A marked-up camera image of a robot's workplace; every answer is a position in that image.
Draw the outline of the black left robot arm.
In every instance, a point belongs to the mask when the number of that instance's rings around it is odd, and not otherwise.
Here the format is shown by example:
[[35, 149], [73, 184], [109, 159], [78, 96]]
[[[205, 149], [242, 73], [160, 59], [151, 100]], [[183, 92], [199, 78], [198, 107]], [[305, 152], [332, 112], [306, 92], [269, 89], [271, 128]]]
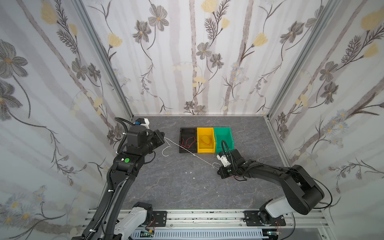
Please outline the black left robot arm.
[[119, 117], [115, 120], [123, 126], [123, 136], [107, 172], [107, 185], [100, 204], [76, 240], [129, 240], [139, 226], [153, 221], [152, 205], [141, 202], [136, 203], [121, 221], [118, 216], [129, 189], [146, 164], [145, 157], [164, 144], [165, 134], [150, 130], [147, 118], [138, 118], [133, 123]]

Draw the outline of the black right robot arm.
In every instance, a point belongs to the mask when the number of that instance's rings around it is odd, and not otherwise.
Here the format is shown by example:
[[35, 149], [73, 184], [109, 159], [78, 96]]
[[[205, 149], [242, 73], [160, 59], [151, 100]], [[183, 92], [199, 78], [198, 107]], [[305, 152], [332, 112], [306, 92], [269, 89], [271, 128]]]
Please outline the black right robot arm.
[[257, 220], [264, 226], [270, 226], [285, 214], [298, 213], [307, 215], [316, 208], [325, 197], [320, 181], [311, 177], [300, 165], [277, 167], [244, 159], [238, 150], [230, 150], [225, 141], [221, 142], [224, 157], [218, 175], [222, 179], [233, 177], [237, 181], [261, 179], [280, 186], [284, 196], [267, 201], [259, 208]]

